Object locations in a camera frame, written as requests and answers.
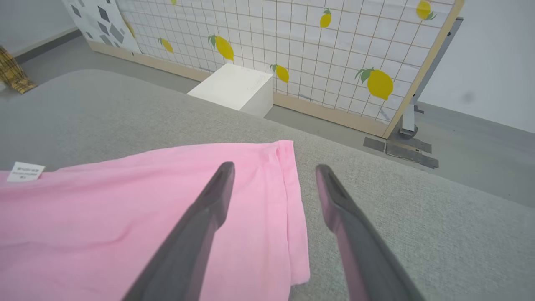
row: wooden frame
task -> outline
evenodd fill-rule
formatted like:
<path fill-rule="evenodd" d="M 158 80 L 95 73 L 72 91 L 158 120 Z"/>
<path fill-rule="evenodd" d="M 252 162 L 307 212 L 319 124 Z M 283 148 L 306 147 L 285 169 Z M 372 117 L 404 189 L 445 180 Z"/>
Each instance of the wooden frame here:
<path fill-rule="evenodd" d="M 405 110 L 409 106 L 412 96 L 416 92 L 416 89 L 418 88 L 425 74 L 429 70 L 431 63 L 437 56 L 437 53 L 440 50 L 440 47 L 444 43 L 444 40 L 446 39 L 448 32 L 451 30 L 453 23 L 455 22 L 455 19 L 457 18 L 463 5 L 464 5 L 464 0 L 455 1 L 455 4 L 452 7 L 452 10 L 450 11 L 446 21 L 444 22 L 444 25 L 442 26 L 433 46 L 431 47 L 429 54 L 427 55 L 424 63 L 422 64 L 422 67 L 418 71 L 418 74 L 416 75 L 415 80 L 412 82 L 412 85 L 409 88 L 409 92 L 403 98 L 403 101 L 401 102 L 399 109 L 397 110 L 396 114 L 392 118 L 392 121 L 390 122 L 389 125 L 386 125 L 381 122 L 374 121 L 374 120 L 371 120 L 371 119 L 368 119 L 366 117 L 362 117 L 359 115 L 345 113 L 336 109 L 325 108 L 317 104 L 314 104 L 312 102 L 308 102 L 305 100 L 301 100 L 301 99 L 298 99 L 289 95 L 283 95 L 283 94 L 276 93 L 276 92 L 273 92 L 274 103 L 281 107 L 285 107 L 285 108 L 295 110 L 295 111 L 298 111 L 307 115 L 311 115 L 314 117 L 318 117 L 318 118 L 321 118 L 330 122 L 341 124 L 341 125 L 350 127 L 352 129 L 356 129 L 362 132 L 372 134 L 374 136 L 382 137 L 385 139 L 388 138 L 390 134 L 392 133 L 392 131 L 394 130 L 394 127 L 400 120 L 401 116 L 403 115 L 403 112 L 405 112 Z M 91 47 L 93 51 L 100 52 L 100 53 L 107 54 L 107 55 L 114 56 L 114 57 L 118 57 L 118 58 L 122 58 L 127 61 L 139 63 L 139 64 L 153 67 L 156 69 L 160 69 L 169 73 L 191 78 L 193 80 L 203 81 L 208 76 L 210 76 L 210 73 L 208 72 L 188 68 L 188 67 L 181 66 L 179 64 L 168 62 L 168 61 L 161 61 L 151 56 L 147 56 L 143 54 L 136 54 L 133 52 L 129 52 L 125 49 L 120 49 L 120 48 L 116 48 L 113 46 L 109 46 L 106 44 L 97 43 L 97 42 L 93 42 L 89 40 L 87 42 L 89 43 L 89 46 Z"/>

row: wire grid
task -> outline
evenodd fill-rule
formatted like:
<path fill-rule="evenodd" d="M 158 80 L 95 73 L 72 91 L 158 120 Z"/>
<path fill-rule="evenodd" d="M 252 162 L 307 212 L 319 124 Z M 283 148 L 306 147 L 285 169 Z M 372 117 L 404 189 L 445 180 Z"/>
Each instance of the wire grid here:
<path fill-rule="evenodd" d="M 332 28 L 322 29 L 320 28 L 319 23 L 310 24 L 309 10 L 311 8 L 315 10 L 323 9 L 329 4 L 333 4 L 333 1 L 331 0 L 308 0 L 308 2 L 307 0 L 300 0 L 294 1 L 294 3 L 291 3 L 290 1 L 283 2 L 274 0 L 178 0 L 177 5 L 172 5 L 170 0 L 119 0 L 119 7 L 124 13 L 125 18 L 132 25 L 137 37 L 137 42 L 140 46 L 142 53 L 144 54 L 148 54 L 150 56 L 154 56 L 166 61 L 178 63 L 189 68 L 194 68 L 196 70 L 208 71 L 210 73 L 215 72 L 225 63 L 233 63 L 250 69 L 269 73 L 272 72 L 269 69 L 269 66 L 271 64 L 279 64 L 285 67 L 291 76 L 289 79 L 289 83 L 286 83 L 281 80 L 278 80 L 277 75 L 275 73 L 273 77 L 273 88 L 276 92 L 311 101 L 327 108 L 338 109 L 351 114 L 371 118 L 384 124 L 389 124 L 394 114 L 396 113 L 401 101 L 406 96 L 408 89 L 412 84 L 412 81 L 410 80 L 398 78 L 401 69 L 403 67 L 412 68 L 413 74 L 416 75 L 420 68 L 420 66 L 418 65 L 413 65 L 406 62 L 407 56 L 409 55 L 409 51 L 412 47 L 415 47 L 419 49 L 424 49 L 425 53 L 428 53 L 431 47 L 421 47 L 421 45 L 417 46 L 413 44 L 416 39 L 416 36 L 418 35 L 420 27 L 424 26 L 429 28 L 438 28 L 439 30 L 441 28 L 441 25 L 422 25 L 422 21 L 411 21 L 407 18 L 404 19 L 403 14 L 405 13 L 406 8 L 415 10 L 415 6 L 407 6 L 407 4 L 416 4 L 416 0 L 402 0 L 399 5 L 403 5 L 403 10 L 399 15 L 398 19 L 382 16 L 383 9 L 385 7 L 384 0 L 370 1 L 375 4 L 380 3 L 381 8 L 378 14 L 363 13 L 364 3 L 368 1 L 360 3 L 360 9 L 358 12 L 356 12 L 355 10 L 348 11 L 345 9 L 346 2 L 350 2 L 352 0 L 334 1 L 338 2 L 338 5 L 340 7 L 340 9 L 331 9 L 332 15 L 337 14 L 337 16 L 339 16 L 337 20 L 333 19 L 333 21 L 338 22 L 338 28 L 336 29 L 334 45 L 327 46 L 322 44 L 321 34 L 322 32 L 326 31 L 326 29 Z M 449 13 L 451 8 L 453 7 L 451 5 L 453 4 L 453 2 L 454 0 L 432 1 L 432 3 L 440 4 L 443 8 L 445 7 L 447 13 Z M 293 22 L 292 15 L 294 5 L 305 3 L 307 5 L 305 6 L 306 15 L 304 24 Z M 290 16 L 292 16 L 290 18 L 290 21 L 279 20 L 277 17 L 278 6 L 283 4 L 290 5 Z M 274 18 L 270 18 L 269 16 L 266 16 L 266 13 L 264 13 L 264 9 L 268 6 L 272 6 L 274 8 Z M 344 31 L 340 29 L 343 12 L 348 12 L 357 15 L 357 21 L 355 22 L 356 25 L 352 31 Z M 357 34 L 357 27 L 361 16 L 377 18 L 373 34 Z M 262 21 L 263 30 L 261 33 L 258 31 L 254 31 L 253 25 L 251 23 L 251 18 L 255 18 L 256 21 Z M 412 37 L 412 41 L 410 43 L 407 43 L 401 42 L 399 40 L 393 41 L 393 37 L 389 40 L 376 37 L 375 34 L 380 19 L 394 20 L 397 22 L 393 36 L 397 32 L 398 27 L 402 22 L 408 24 L 417 24 L 417 28 L 414 33 L 414 36 Z M 265 28 L 273 26 L 273 24 L 274 30 L 265 30 Z M 279 32 L 278 26 L 281 26 L 281 28 L 287 26 L 288 30 Z M 303 27 L 303 37 L 291 35 L 291 30 L 293 26 Z M 317 41 L 315 41 L 315 43 L 307 42 L 307 29 L 319 29 L 319 37 Z M 340 33 L 353 35 L 353 40 L 349 45 L 349 50 L 340 47 L 339 42 L 342 42 L 338 39 Z M 217 49 L 212 48 L 212 45 L 208 41 L 208 36 L 212 34 L 219 35 L 225 40 L 229 41 L 234 50 L 234 61 L 223 59 L 222 55 L 217 51 Z M 255 47 L 254 45 L 253 36 L 258 37 L 258 35 L 262 36 L 264 46 L 262 48 Z M 169 53 L 158 43 L 158 39 L 160 37 L 168 40 L 171 43 L 171 45 L 173 46 L 173 53 Z M 353 49 L 356 37 L 367 37 L 370 39 L 370 44 L 367 46 L 368 49 L 366 51 Z M 384 56 L 377 56 L 369 53 L 371 43 L 373 43 L 374 40 L 388 42 L 388 48 L 386 52 L 384 52 Z M 300 49 L 302 53 L 301 57 L 290 54 L 290 47 L 292 45 L 292 41 L 303 44 L 303 49 Z M 387 54 L 390 51 L 390 47 L 392 46 L 393 42 L 408 47 L 403 60 L 387 58 Z M 288 44 L 288 53 L 280 52 L 278 48 L 278 43 Z M 304 57 L 305 47 L 310 46 L 318 48 L 318 50 L 315 51 L 316 54 L 314 59 L 312 59 L 312 57 Z M 320 49 L 322 49 L 322 47 L 327 48 L 328 51 L 332 50 L 330 60 L 327 60 L 330 61 L 329 63 L 325 61 L 318 61 L 319 51 Z M 353 78 L 354 75 L 358 72 L 359 68 L 349 68 L 349 62 L 345 65 L 336 64 L 336 62 L 334 61 L 334 53 L 337 50 L 343 51 L 343 53 L 346 52 L 348 55 L 348 60 L 351 54 L 359 54 L 365 56 L 363 66 L 361 67 L 366 67 L 367 62 L 369 60 L 373 61 L 374 59 L 382 60 L 379 68 L 374 65 L 375 69 L 379 70 L 382 70 L 385 65 L 385 62 L 387 61 L 389 61 L 389 63 L 394 62 L 399 64 L 399 68 L 395 75 L 393 75 L 393 73 L 389 74 L 394 81 L 394 91 L 391 96 L 389 96 L 389 100 L 385 102 L 377 97 L 372 96 L 369 92 L 366 92 L 366 82 L 361 83 L 360 81 L 358 81 L 358 79 L 355 80 Z M 300 64 L 302 66 L 300 70 L 289 66 L 291 59 L 295 57 L 297 57 L 297 59 L 300 59 Z M 307 72 L 303 70 L 303 64 L 305 59 L 314 62 L 314 71 Z M 317 67 L 320 65 L 322 65 L 323 67 L 325 65 L 328 65 L 328 71 L 326 74 L 317 74 Z M 331 69 L 333 67 L 344 68 L 344 72 L 341 79 L 333 79 L 331 77 Z M 312 78 L 312 83 L 303 82 L 303 76 Z M 331 89 L 327 91 L 327 83 L 329 82 L 333 82 L 335 86 L 339 85 L 337 92 Z M 342 93 L 342 87 L 344 87 L 344 91 L 343 95 L 340 95 L 340 93 Z M 367 93 L 367 97 L 363 97 L 362 95 L 357 96 L 357 90 L 360 91 L 360 94 Z M 326 95 L 335 97 L 334 104 L 333 99 L 331 98 L 329 99 L 330 103 L 325 102 Z"/>

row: white wall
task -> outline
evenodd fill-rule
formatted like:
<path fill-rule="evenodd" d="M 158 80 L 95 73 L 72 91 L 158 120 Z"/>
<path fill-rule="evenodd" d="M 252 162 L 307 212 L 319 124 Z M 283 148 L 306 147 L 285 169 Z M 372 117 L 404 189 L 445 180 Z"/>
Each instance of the white wall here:
<path fill-rule="evenodd" d="M 535 0 L 465 0 L 418 101 L 535 133 Z"/>
<path fill-rule="evenodd" d="M 61 0 L 0 1 L 0 44 L 13 55 L 72 28 Z"/>

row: baseboard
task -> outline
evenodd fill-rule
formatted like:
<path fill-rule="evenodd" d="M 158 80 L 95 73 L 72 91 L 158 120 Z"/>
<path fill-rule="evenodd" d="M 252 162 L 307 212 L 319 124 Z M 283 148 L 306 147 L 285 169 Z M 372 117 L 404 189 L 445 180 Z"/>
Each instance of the baseboard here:
<path fill-rule="evenodd" d="M 44 39 L 20 51 L 14 52 L 11 55 L 15 57 L 17 63 L 22 64 L 81 35 L 82 33 L 78 27 L 74 26 L 56 35 L 53 35 L 48 39 Z"/>

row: gray fabric surface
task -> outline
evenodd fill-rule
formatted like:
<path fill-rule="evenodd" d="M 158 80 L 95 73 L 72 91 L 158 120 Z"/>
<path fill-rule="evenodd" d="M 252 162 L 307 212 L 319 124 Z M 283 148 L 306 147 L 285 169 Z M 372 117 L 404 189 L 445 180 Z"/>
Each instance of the gray fabric surface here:
<path fill-rule="evenodd" d="M 295 143 L 309 237 L 311 279 L 291 299 L 348 298 L 320 209 L 319 163 L 331 166 L 428 300 L 534 298 L 534 210 L 514 202 L 106 71 L 69 73 L 0 102 L 3 170 L 14 161 L 53 171 L 164 147 L 281 139 Z"/>

